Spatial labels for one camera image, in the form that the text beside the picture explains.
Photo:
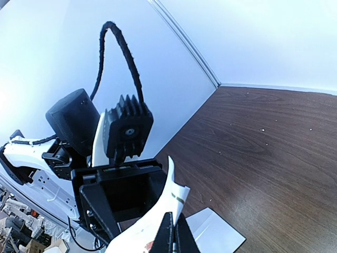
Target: screw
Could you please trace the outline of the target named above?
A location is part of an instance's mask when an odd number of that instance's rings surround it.
[[[90,224],[90,228],[91,228],[92,230],[95,230],[95,229],[97,228],[97,226],[96,226],[95,224]]]
[[[130,129],[127,129],[125,131],[125,134],[128,135],[128,136],[130,136],[130,135],[134,134],[134,132],[135,132],[135,130],[133,128],[130,128]]]
[[[91,216],[93,215],[93,212],[92,212],[92,210],[87,210],[87,211],[86,211],[86,214],[87,214],[89,217],[91,217]]]

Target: white panel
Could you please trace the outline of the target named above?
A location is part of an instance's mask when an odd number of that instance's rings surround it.
[[[222,83],[337,91],[337,1],[161,2]]]
[[[98,37],[108,20],[123,31],[154,115],[143,158],[156,155],[213,93],[213,85],[145,0],[14,0],[0,12],[1,143],[16,129],[29,138],[53,134],[45,112],[75,89],[91,93],[98,70]],[[105,55],[94,100],[100,112],[115,107],[121,94],[135,93],[111,33]],[[69,181],[58,182],[72,192]],[[20,189],[59,215],[28,187]]]

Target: paper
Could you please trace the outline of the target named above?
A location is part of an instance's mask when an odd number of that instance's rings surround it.
[[[233,253],[246,240],[210,208],[186,221],[201,253]]]
[[[189,191],[189,187],[183,187],[174,182],[174,163],[171,157],[168,157],[167,179],[158,202],[134,225],[113,239],[106,252],[148,253],[164,214],[172,212],[175,225],[183,210]]]

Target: cardboard box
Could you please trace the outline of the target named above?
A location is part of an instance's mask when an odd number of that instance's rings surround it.
[[[40,244],[39,242],[32,239],[28,243],[26,248],[28,249],[27,253],[42,253],[42,252],[44,252],[46,246],[44,246],[44,245]]]
[[[68,253],[68,251],[69,247],[62,239],[57,240],[44,250],[45,253]]]

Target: brown wood surface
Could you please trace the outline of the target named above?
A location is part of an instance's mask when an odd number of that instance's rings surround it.
[[[238,252],[337,252],[337,96],[219,88],[158,154],[247,241]]]

